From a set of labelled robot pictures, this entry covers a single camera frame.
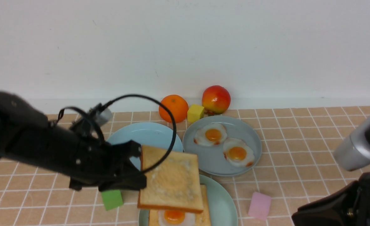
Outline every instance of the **black cable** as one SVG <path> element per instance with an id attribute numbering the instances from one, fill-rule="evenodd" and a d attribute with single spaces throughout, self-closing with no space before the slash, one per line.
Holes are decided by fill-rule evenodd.
<path id="1" fill-rule="evenodd" d="M 167 107 L 164 106 L 164 104 L 162 104 L 161 102 L 159 102 L 159 101 L 157 101 L 157 100 L 155 100 L 155 99 L 153 99 L 151 97 L 143 96 L 143 95 L 140 95 L 140 94 L 127 94 L 127 95 L 123 95 L 123 96 L 117 97 L 117 98 L 115 98 L 113 100 L 110 100 L 105 105 L 103 105 L 101 107 L 102 111 L 105 110 L 106 108 L 108 108 L 111 104 L 115 103 L 116 101 L 121 100 L 121 99 L 124 99 L 124 98 L 127 98 L 127 97 L 139 97 L 139 98 L 150 100 L 150 101 L 158 104 L 165 111 L 167 111 L 167 113 L 169 114 L 169 116 L 171 118 L 171 121 L 172 121 L 172 139 L 171 139 L 170 146 L 167 149 L 167 152 L 153 166 L 150 166 L 149 168 L 147 168 L 145 170 L 141 170 L 139 173 L 131 173 L 131 174 L 128 174 L 128 175 L 120 176 L 119 178 L 128 177 L 128 176 L 134 176 L 136 174 L 145 174 L 145 173 L 150 172 L 151 170 L 155 169 L 156 167 L 158 167 L 168 157 L 168 155 L 171 153 L 171 150 L 174 147 L 175 139 L 177 137 L 177 125 L 175 124 L 175 118 L 174 118 L 173 114 L 171 113 L 171 111 Z"/>
<path id="2" fill-rule="evenodd" d="M 94 121 L 94 119 L 92 117 L 89 116 L 89 114 L 87 114 L 84 110 L 82 110 L 80 108 L 77 108 L 77 107 L 64 107 L 63 109 L 60 110 L 60 112 L 58 114 L 58 120 L 57 120 L 57 122 L 59 122 L 59 120 L 63 117 L 63 113 L 65 112 L 65 109 L 74 110 L 75 112 L 79 113 L 79 115 L 84 120 L 88 121 L 90 123 L 90 125 L 93 127 L 94 131 L 96 132 L 97 137 L 98 137 L 98 139 L 100 141 L 100 144 L 101 143 L 104 143 L 106 141 L 104 139 L 104 135 L 103 135 L 103 132 L 101 131 L 100 126 Z"/>

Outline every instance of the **bread slice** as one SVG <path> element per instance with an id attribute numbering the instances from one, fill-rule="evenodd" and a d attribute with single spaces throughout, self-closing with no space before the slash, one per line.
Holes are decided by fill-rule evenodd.
<path id="1" fill-rule="evenodd" d="M 209 214 L 209 203 L 208 193 L 206 185 L 200 186 L 203 198 L 203 213 L 196 214 L 195 226 L 211 226 L 210 214 Z M 149 212 L 149 226 L 160 226 L 159 225 L 159 211 L 152 209 Z"/>
<path id="2" fill-rule="evenodd" d="M 152 166 L 166 151 L 143 145 L 141 169 Z M 171 152 L 156 169 L 146 173 L 146 177 L 147 187 L 139 192 L 139 209 L 203 212 L 197 155 Z"/>

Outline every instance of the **red apple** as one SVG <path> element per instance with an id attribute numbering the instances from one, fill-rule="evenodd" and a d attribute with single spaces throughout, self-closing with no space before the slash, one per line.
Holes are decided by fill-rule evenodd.
<path id="1" fill-rule="evenodd" d="M 231 96 L 222 86 L 211 86 L 203 92 L 202 106 L 209 115 L 224 113 L 231 103 Z"/>

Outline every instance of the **yellow cube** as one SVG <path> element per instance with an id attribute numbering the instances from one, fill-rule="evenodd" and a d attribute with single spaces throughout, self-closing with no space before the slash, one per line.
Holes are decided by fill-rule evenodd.
<path id="1" fill-rule="evenodd" d="M 203 118 L 205 114 L 205 108 L 199 105 L 192 105 L 188 110 L 188 122 L 194 123 L 197 120 Z"/>

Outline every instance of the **tiled countertop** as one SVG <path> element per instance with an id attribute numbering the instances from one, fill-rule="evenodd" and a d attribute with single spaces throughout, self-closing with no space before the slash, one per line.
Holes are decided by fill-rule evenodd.
<path id="1" fill-rule="evenodd" d="M 263 145 L 261 160 L 253 170 L 233 178 L 213 177 L 234 199 L 240 226 L 290 226 L 290 215 L 297 207 L 334 193 L 370 171 L 367 166 L 346 172 L 331 155 L 342 138 L 370 115 L 370 106 L 228 110 L 224 115 L 250 124 Z M 68 127 L 75 119 L 76 115 L 65 115 L 60 123 Z M 158 112 L 126 112 L 115 113 L 102 130 L 107 138 L 139 121 L 169 126 Z M 186 121 L 178 125 L 181 139 L 187 126 Z M 0 225 L 137 225 L 137 192 L 123 191 L 124 206 L 106 212 L 96 188 L 74 192 L 68 185 L 66 176 L 1 160 Z M 266 222 L 247 215 L 254 191 L 273 197 Z"/>

